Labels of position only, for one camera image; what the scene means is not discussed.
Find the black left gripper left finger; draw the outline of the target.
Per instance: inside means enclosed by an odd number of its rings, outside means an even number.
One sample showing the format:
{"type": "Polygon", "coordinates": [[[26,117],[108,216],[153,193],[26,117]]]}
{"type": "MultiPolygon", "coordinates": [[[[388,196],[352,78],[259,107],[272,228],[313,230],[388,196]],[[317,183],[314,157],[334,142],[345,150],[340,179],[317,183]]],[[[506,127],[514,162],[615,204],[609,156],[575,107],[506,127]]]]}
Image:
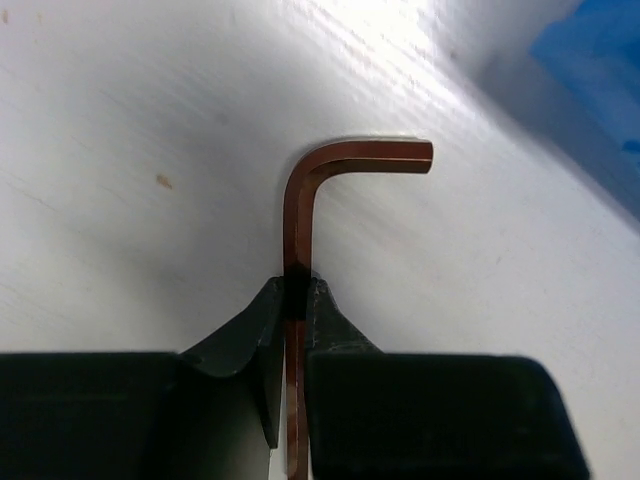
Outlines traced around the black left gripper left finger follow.
{"type": "Polygon", "coordinates": [[[1,357],[5,479],[265,479],[278,445],[284,287],[181,353],[1,357]]]}

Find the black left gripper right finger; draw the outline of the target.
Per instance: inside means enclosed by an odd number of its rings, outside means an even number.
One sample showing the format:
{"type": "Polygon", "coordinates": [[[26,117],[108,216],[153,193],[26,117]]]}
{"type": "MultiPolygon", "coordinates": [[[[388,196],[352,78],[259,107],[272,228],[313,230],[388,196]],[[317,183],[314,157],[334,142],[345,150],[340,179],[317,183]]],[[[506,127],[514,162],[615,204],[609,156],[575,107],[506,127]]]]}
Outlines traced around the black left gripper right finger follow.
{"type": "Polygon", "coordinates": [[[562,395],[537,361],[385,353],[307,294],[305,400],[317,479],[587,479],[562,395]]]}

